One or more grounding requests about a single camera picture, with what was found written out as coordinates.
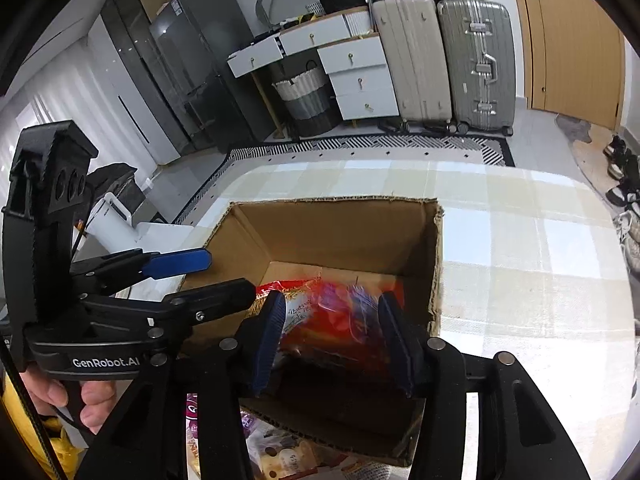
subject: suitcase wheel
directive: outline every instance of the suitcase wheel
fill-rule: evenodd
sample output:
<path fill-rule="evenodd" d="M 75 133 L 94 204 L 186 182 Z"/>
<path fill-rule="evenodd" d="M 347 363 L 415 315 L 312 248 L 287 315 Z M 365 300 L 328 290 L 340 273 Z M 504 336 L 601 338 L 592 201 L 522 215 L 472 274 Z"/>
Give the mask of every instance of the suitcase wheel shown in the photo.
<path fill-rule="evenodd" d="M 469 132 L 469 125 L 466 123 L 458 123 L 457 131 L 459 135 L 466 135 Z"/>

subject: blue handle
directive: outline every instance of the blue handle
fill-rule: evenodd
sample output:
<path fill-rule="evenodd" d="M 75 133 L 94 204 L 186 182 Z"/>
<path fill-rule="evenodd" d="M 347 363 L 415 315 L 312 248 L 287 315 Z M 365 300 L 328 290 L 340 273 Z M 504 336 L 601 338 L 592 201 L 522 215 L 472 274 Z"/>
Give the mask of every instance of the blue handle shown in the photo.
<path fill-rule="evenodd" d="M 162 280 L 180 274 L 207 270 L 211 265 L 211 254 L 206 249 L 189 249 L 175 253 L 158 254 L 142 267 L 142 274 L 154 280 Z"/>

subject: beige suitcase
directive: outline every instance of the beige suitcase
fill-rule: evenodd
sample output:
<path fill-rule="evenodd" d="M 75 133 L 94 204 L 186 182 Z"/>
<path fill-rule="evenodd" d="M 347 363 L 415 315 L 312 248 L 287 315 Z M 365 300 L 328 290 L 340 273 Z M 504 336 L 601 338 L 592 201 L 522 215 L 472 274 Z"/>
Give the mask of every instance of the beige suitcase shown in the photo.
<path fill-rule="evenodd" d="M 382 0 L 373 4 L 373 14 L 401 117 L 450 123 L 449 74 L 434 1 Z"/>

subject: white drawer unit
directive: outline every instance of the white drawer unit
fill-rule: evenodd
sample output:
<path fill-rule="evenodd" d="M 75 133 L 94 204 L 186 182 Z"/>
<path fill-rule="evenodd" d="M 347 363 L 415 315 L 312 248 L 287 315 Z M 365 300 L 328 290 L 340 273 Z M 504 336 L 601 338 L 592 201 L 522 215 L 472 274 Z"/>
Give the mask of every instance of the white drawer unit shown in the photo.
<path fill-rule="evenodd" d="M 328 74 L 367 66 L 386 66 L 385 51 L 378 35 L 319 48 L 318 54 Z"/>
<path fill-rule="evenodd" d="M 386 65 L 345 70 L 329 76 L 336 95 L 357 94 L 371 90 L 393 91 L 391 74 Z"/>
<path fill-rule="evenodd" d="M 287 56 L 350 38 L 351 34 L 344 21 L 344 16 L 322 17 L 312 22 L 303 23 L 280 34 L 280 43 Z"/>
<path fill-rule="evenodd" d="M 393 87 L 386 90 L 338 95 L 336 99 L 342 118 L 346 121 L 398 115 L 398 105 Z"/>
<path fill-rule="evenodd" d="M 283 57 L 276 36 L 270 36 L 266 40 L 232 54 L 227 63 L 234 76 L 240 77 Z"/>

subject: human hand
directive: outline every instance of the human hand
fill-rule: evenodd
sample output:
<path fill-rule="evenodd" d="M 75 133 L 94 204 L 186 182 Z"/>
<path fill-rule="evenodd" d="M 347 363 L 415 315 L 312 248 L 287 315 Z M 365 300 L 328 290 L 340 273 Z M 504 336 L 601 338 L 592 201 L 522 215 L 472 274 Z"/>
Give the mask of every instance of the human hand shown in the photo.
<path fill-rule="evenodd" d="M 38 365 L 29 365 L 20 376 L 39 414 L 56 415 L 51 406 L 62 408 L 68 403 L 68 393 L 62 383 L 48 378 Z M 80 412 L 80 420 L 92 433 L 98 433 L 116 405 L 115 382 L 87 381 L 82 384 L 81 396 L 85 407 Z"/>

